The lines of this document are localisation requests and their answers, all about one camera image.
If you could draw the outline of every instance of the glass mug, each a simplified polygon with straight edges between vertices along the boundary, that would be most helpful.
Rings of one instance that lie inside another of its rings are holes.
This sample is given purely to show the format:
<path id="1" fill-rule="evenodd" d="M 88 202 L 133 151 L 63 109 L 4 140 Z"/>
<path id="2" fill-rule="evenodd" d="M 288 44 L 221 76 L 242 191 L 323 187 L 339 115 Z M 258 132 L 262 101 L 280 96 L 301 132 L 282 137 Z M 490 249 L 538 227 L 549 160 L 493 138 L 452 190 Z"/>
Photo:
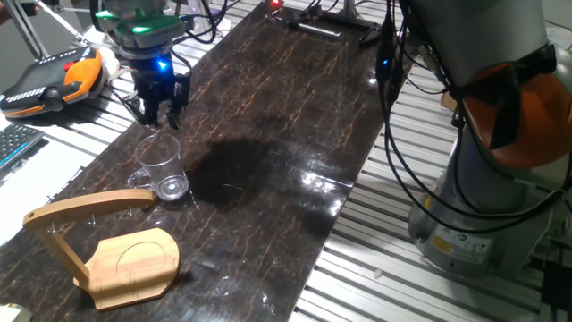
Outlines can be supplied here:
<path id="1" fill-rule="evenodd" d="M 181 144 L 169 134 L 151 135 L 135 148 L 135 160 L 142 166 L 127 180 L 130 188 L 155 191 L 160 199 L 172 201 L 189 190 L 189 180 L 180 157 Z M 151 183 L 137 185 L 148 178 Z"/>

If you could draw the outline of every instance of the wooden base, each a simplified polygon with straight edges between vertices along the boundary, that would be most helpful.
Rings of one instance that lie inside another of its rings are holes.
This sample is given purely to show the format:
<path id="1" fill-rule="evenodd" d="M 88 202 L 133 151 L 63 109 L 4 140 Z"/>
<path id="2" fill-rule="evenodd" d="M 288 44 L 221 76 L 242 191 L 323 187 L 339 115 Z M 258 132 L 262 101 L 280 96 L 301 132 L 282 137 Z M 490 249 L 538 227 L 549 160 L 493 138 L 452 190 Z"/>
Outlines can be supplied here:
<path id="1" fill-rule="evenodd" d="M 181 263 L 179 247 L 159 228 L 100 241 L 86 263 L 89 279 L 79 288 L 97 309 L 113 309 L 163 297 Z"/>

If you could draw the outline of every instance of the blue led light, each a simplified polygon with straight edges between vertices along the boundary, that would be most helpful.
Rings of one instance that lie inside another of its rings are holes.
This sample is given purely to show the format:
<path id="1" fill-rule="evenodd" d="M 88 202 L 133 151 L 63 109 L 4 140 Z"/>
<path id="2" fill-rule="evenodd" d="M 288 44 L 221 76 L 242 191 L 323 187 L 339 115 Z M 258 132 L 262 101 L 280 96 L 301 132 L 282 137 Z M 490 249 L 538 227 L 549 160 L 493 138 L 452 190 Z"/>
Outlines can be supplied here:
<path id="1" fill-rule="evenodd" d="M 166 71 L 167 69 L 169 69 L 169 64 L 166 63 L 166 62 L 164 62 L 164 61 L 158 60 L 158 61 L 157 61 L 157 64 L 159 65 L 159 70 L 160 70 L 161 72 L 164 72 L 164 71 Z"/>

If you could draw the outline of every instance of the wooden stand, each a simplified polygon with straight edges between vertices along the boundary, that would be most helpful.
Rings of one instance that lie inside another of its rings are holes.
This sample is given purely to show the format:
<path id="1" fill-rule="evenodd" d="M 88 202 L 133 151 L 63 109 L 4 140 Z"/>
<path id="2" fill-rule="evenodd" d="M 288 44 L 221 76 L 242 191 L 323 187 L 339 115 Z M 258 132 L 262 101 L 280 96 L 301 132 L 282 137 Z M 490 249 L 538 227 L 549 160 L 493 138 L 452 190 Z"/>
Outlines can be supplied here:
<path id="1" fill-rule="evenodd" d="M 152 203 L 153 195 L 147 190 L 101 192 L 38 208 L 24 217 L 24 228 L 62 262 L 97 309 L 112 309 L 163 297 L 181 263 L 175 240 L 159 228 L 110 238 L 99 242 L 84 265 L 53 227 Z"/>

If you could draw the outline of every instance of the keyboard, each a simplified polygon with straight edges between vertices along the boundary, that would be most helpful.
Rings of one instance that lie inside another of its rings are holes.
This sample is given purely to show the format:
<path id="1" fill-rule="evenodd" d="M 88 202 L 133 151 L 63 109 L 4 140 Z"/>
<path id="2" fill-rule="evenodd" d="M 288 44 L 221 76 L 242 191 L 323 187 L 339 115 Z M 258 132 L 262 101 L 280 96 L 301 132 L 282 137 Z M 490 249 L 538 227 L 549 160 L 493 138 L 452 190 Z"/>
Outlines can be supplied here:
<path id="1" fill-rule="evenodd" d="M 18 160 L 42 139 L 42 131 L 27 126 L 10 124 L 0 131 L 0 171 Z"/>

